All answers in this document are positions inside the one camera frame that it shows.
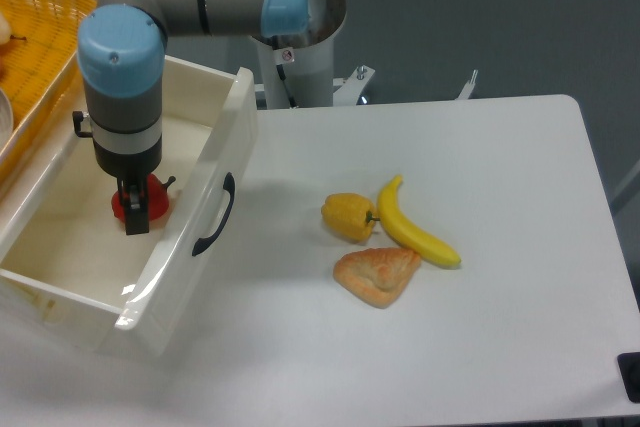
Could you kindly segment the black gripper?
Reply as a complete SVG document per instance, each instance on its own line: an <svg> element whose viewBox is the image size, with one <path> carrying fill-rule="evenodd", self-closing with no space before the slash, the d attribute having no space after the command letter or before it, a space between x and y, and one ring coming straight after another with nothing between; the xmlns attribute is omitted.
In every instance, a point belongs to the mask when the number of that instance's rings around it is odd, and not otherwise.
<svg viewBox="0 0 640 427"><path fill-rule="evenodd" d="M162 159L162 142L157 141L149 149L133 154L112 152L93 142L98 165L117 179L118 200L123 209L127 236L149 232L149 207L147 177L159 166Z"/></svg>

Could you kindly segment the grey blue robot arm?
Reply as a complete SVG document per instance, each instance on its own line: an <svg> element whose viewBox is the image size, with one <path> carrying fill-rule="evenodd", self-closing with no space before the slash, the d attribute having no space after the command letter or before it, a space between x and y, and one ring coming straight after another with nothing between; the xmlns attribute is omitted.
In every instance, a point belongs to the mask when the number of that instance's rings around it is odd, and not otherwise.
<svg viewBox="0 0 640 427"><path fill-rule="evenodd" d="M117 182L129 235L150 224L148 177L162 158L167 42L185 36L299 34L308 0L98 0L80 24L77 61L98 165Z"/></svg>

